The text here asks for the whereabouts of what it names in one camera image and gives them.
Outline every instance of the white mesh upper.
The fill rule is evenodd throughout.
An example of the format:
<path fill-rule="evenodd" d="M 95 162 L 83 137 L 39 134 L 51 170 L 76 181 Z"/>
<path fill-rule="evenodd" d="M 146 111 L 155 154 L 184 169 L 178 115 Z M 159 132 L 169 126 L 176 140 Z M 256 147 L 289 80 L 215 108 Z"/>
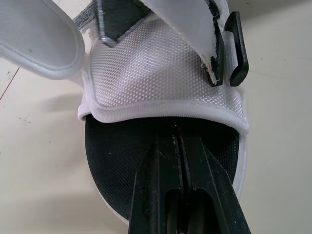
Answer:
<path fill-rule="evenodd" d="M 156 16 L 150 16 L 114 48 L 98 41 L 92 48 L 84 82 L 91 113 L 102 122 L 191 117 L 189 113 L 205 118 L 205 112 L 215 114 L 213 108 L 221 115 L 235 116 L 242 131 L 248 129 L 239 90 L 227 83 L 211 87 L 197 53 Z"/>

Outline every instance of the black plastic clip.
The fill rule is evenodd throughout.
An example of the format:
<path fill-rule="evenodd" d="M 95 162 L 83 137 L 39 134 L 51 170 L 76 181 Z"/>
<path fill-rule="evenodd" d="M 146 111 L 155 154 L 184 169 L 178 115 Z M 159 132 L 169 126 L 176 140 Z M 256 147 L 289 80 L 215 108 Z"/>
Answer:
<path fill-rule="evenodd" d="M 133 192 L 128 234 L 250 234 L 228 174 L 198 136 L 160 136 Z"/>
<path fill-rule="evenodd" d="M 228 17 L 225 27 L 225 31 L 230 31 L 233 33 L 234 41 L 235 41 L 235 50 L 238 65 L 233 70 L 230 76 L 230 85 L 231 86 L 239 86 L 243 80 L 246 78 L 249 65 L 247 59 L 247 53 L 245 49 L 245 42 L 243 37 L 242 24 L 240 21 L 239 12 L 232 12 Z"/>
<path fill-rule="evenodd" d="M 217 22 L 218 19 L 220 19 L 220 13 L 214 0 L 209 0 L 209 8 L 213 15 L 217 54 L 216 58 L 211 57 L 212 70 L 215 74 L 217 83 L 213 84 L 209 79 L 210 85 L 215 87 L 223 84 L 225 63 L 232 63 L 232 56 L 236 56 L 236 67 L 233 68 L 233 64 L 230 64 L 226 75 L 229 76 L 231 86 L 239 86 L 247 76 L 249 69 L 239 12 L 232 12 L 229 15 L 224 27 L 224 31 L 232 32 L 234 37 L 235 54 L 232 55 L 231 50 L 225 50 L 224 40 Z"/>

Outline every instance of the black footbed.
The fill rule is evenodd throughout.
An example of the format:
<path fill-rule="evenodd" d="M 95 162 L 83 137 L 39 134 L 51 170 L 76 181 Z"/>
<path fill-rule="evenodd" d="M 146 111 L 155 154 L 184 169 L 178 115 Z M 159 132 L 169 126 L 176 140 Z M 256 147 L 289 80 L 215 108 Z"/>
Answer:
<path fill-rule="evenodd" d="M 91 174 L 106 202 L 129 220 L 135 174 L 157 135 L 172 125 L 196 132 L 234 180 L 239 133 L 224 124 L 186 117 L 139 118 L 101 123 L 86 117 L 85 145 Z"/>

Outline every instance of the black buckle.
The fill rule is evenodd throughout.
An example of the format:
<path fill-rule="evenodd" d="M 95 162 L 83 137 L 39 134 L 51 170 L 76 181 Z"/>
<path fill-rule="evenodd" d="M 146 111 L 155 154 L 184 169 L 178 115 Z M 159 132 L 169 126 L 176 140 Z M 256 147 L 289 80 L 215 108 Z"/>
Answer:
<path fill-rule="evenodd" d="M 201 138 L 177 126 L 136 173 L 128 234 L 249 234 L 228 174 Z"/>
<path fill-rule="evenodd" d="M 230 76 L 230 85 L 239 86 L 246 78 L 249 70 L 239 12 L 232 12 L 229 15 L 226 20 L 224 30 L 230 31 L 234 35 L 235 50 L 238 61 L 238 66 L 234 69 Z"/>
<path fill-rule="evenodd" d="M 211 64 L 212 64 L 212 70 L 215 74 L 215 77 L 217 79 L 217 83 L 213 84 L 210 81 L 210 85 L 212 87 L 219 86 L 223 84 L 223 75 L 224 75 L 224 67 L 226 61 L 226 56 L 231 56 L 229 53 L 230 51 L 225 51 L 224 48 L 224 41 L 222 38 L 222 34 L 220 32 L 218 22 L 217 20 L 220 18 L 220 13 L 218 10 L 218 7 L 214 3 L 213 0 L 210 0 L 209 4 L 210 11 L 213 15 L 213 21 L 214 21 L 214 28 L 215 28 L 215 36 L 216 36 L 216 58 L 211 57 Z M 240 21 L 240 15 L 239 12 L 232 12 L 224 27 L 224 31 L 229 31 L 233 33 L 234 36 L 234 42 L 235 42 L 235 51 L 236 51 L 236 57 L 237 57 L 237 66 L 230 71 L 231 74 L 227 74 L 229 77 L 229 82 L 231 86 L 239 86 L 243 80 L 246 78 L 249 65 L 248 65 L 248 59 L 247 59 L 247 53 L 245 49 L 245 43 L 244 43 L 244 37 L 243 37 L 243 31 L 241 27 L 241 21 Z"/>

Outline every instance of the tile floor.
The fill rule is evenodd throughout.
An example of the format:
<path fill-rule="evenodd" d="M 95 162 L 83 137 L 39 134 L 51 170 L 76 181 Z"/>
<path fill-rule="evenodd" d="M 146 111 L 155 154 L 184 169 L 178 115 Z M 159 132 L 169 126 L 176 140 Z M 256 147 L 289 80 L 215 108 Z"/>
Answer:
<path fill-rule="evenodd" d="M 54 2 L 72 18 L 83 9 Z M 250 62 L 242 209 L 254 234 L 312 233 L 312 1 L 230 3 Z M 126 234 L 90 175 L 81 89 L 1 59 L 0 97 L 0 233 Z"/>

